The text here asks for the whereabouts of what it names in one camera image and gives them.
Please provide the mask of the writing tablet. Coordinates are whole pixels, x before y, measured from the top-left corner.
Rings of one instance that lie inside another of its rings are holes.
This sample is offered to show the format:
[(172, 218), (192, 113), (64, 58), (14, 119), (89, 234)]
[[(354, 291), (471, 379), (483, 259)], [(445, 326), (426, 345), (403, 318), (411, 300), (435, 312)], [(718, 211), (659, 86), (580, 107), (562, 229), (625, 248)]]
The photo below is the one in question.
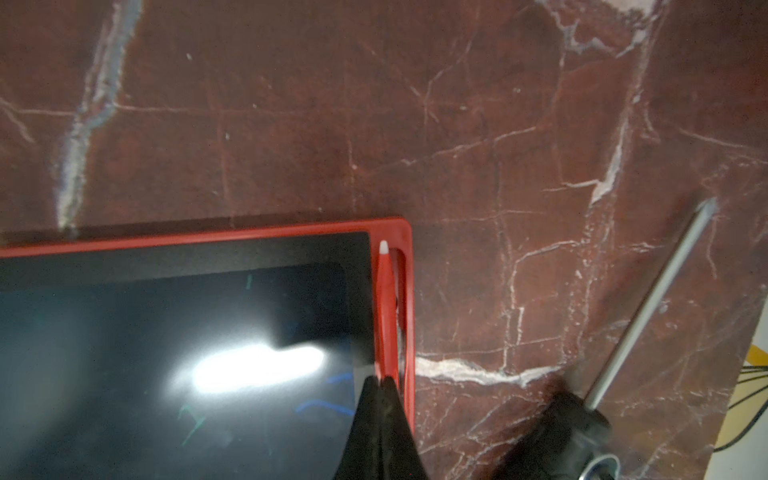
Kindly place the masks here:
[(334, 479), (365, 380), (385, 379), (381, 240), (413, 435), (404, 219), (3, 249), (2, 477)]

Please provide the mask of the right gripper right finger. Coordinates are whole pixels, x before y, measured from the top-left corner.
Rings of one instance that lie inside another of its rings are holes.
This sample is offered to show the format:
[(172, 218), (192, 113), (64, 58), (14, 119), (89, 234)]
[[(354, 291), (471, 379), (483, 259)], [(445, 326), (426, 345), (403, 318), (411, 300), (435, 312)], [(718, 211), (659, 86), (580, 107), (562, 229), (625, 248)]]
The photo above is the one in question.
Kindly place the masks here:
[(380, 478), (428, 478), (391, 377), (380, 383)]

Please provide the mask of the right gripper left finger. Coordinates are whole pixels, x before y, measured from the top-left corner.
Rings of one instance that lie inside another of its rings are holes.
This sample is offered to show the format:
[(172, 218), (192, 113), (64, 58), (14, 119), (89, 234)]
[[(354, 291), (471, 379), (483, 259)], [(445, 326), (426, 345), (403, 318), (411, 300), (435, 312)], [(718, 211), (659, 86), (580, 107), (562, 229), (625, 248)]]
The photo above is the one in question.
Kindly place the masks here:
[(370, 376), (364, 382), (343, 455), (334, 475), (335, 480), (384, 478), (382, 408), (383, 390), (380, 381), (376, 376)]

